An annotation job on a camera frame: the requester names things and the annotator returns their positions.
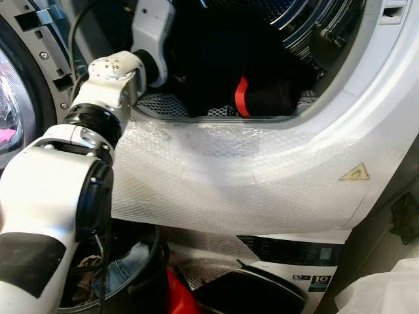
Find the red plastic container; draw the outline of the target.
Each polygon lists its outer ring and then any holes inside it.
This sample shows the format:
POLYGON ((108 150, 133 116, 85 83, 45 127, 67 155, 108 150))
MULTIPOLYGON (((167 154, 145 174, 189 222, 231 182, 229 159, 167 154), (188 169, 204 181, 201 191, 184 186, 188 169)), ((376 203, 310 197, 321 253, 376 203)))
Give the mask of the red plastic container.
POLYGON ((166 295, 166 314, 204 314, 198 302, 171 268, 166 269, 168 292, 166 295))

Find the yellow triangle warning sticker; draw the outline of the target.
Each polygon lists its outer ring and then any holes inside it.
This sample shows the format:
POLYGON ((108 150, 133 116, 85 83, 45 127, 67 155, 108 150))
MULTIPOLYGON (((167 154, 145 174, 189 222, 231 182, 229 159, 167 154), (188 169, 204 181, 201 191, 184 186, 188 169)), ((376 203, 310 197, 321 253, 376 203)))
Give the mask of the yellow triangle warning sticker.
POLYGON ((343 176, 339 177, 340 181, 368 181, 369 173, 364 162, 356 165, 351 170, 347 171, 343 176))

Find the white front-loading laundry machine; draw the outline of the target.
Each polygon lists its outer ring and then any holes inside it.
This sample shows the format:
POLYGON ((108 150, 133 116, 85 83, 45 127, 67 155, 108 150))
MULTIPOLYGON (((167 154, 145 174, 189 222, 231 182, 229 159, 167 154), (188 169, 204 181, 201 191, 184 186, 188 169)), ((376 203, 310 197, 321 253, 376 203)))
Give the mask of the white front-loading laundry machine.
POLYGON ((417 2, 393 24, 367 6, 342 69, 287 120, 163 120, 134 111, 115 149, 116 218, 214 234, 348 230, 416 131, 417 2), (339 177, 364 162, 368 181, 339 177))

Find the white plastic bag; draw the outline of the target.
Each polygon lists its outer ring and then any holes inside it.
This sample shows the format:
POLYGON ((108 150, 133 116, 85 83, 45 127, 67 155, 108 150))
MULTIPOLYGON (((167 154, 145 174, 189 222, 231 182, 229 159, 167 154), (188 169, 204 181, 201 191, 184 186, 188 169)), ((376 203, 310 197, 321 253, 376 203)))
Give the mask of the white plastic bag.
POLYGON ((419 314, 419 258, 363 276, 335 297, 337 314, 419 314))

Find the black round open door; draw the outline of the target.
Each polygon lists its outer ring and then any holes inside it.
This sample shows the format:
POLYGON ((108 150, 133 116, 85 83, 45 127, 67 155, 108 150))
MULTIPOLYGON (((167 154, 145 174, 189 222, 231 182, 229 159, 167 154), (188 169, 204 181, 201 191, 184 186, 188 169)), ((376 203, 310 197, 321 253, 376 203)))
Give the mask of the black round open door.
POLYGON ((177 268, 210 314, 304 314, 310 303, 296 284, 240 261, 198 258, 177 268))

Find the blue denim jeans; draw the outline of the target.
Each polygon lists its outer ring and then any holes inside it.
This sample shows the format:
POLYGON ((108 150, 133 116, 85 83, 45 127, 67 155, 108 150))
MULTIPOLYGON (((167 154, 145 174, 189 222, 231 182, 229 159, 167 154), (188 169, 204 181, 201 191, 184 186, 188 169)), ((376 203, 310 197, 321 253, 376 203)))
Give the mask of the blue denim jeans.
POLYGON ((146 243, 135 243, 128 254, 111 262, 107 269, 107 282, 105 282, 105 293, 110 296, 131 280, 143 269, 144 264, 149 260, 150 248, 146 243))

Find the black laundry bucket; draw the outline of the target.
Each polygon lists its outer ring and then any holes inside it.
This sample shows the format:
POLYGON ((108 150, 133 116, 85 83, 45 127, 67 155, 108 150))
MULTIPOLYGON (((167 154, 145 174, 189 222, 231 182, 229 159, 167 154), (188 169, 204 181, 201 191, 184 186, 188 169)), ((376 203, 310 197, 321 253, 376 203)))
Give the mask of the black laundry bucket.
POLYGON ((166 264, 170 252, 158 226, 113 219, 113 233, 107 248, 109 264, 128 254, 138 242, 146 243, 150 252, 149 260, 137 275, 110 296, 105 295, 102 303, 97 297, 90 303, 72 306, 75 284, 83 270, 73 272, 67 276, 59 314, 166 314, 166 264))

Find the grey mesh lint filter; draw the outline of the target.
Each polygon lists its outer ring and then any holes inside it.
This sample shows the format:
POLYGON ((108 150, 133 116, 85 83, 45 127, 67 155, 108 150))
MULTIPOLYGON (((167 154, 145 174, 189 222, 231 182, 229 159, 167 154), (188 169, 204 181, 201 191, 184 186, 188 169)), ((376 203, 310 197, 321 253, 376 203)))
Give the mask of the grey mesh lint filter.
MULTIPOLYGON (((305 92, 297 102, 295 114, 300 114, 311 107, 317 97, 314 92, 305 92)), ((184 102, 177 99, 174 94, 147 94, 139 99, 136 108, 142 113, 149 114, 156 118, 183 118, 189 119, 189 111, 184 102)), ((204 117, 239 117, 239 112, 234 107, 218 107, 209 109, 206 114, 198 116, 204 117)))

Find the black metal wall bracket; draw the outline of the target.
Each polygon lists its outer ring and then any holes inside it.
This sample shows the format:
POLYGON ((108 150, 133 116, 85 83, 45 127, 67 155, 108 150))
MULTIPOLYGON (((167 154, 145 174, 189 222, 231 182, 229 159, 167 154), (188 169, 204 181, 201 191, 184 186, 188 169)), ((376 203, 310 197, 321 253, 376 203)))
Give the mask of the black metal wall bracket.
POLYGON ((401 195, 390 206, 390 226, 389 233, 398 236, 404 245, 419 238, 419 221, 417 202, 410 192, 401 195))

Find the beige crumpled garment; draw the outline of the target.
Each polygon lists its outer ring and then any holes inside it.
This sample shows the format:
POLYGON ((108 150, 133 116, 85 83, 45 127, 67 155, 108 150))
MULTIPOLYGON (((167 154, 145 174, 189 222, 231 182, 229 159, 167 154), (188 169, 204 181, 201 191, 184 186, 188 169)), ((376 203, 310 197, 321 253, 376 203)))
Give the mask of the beige crumpled garment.
POLYGON ((93 270, 84 270, 81 277, 75 284, 75 290, 72 293, 72 306, 84 305, 90 303, 99 296, 98 284, 101 278, 102 259, 99 255, 90 255, 78 267, 93 266, 93 270))

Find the round glass machine door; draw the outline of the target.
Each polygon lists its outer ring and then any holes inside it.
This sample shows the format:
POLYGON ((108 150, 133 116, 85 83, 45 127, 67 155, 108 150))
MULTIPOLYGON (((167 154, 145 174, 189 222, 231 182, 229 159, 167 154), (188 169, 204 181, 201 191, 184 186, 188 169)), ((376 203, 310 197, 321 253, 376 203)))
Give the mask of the round glass machine door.
POLYGON ((69 110, 68 32, 60 0, 0 0, 0 174, 69 110))

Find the white machine with dark panel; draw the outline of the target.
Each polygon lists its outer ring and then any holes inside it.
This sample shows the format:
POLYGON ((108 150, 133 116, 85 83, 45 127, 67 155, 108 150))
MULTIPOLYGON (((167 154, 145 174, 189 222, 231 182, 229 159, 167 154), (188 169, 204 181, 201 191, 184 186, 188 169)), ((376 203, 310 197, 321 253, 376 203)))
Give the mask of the white machine with dark panel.
POLYGON ((233 235, 164 227, 162 236, 170 248, 171 264, 183 280, 182 262, 198 258, 240 261, 296 284, 310 298, 303 314, 314 314, 333 281, 350 231, 233 235))

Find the black garment with red band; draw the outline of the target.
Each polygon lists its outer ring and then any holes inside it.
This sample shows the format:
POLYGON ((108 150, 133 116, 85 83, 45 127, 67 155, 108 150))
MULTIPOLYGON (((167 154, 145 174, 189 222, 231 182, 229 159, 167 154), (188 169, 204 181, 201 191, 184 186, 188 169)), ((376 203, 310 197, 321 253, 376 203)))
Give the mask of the black garment with red band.
POLYGON ((180 65, 185 81, 177 95, 191 116, 221 107, 243 117, 291 116, 317 81, 314 69, 280 44, 244 36, 203 38, 180 65))

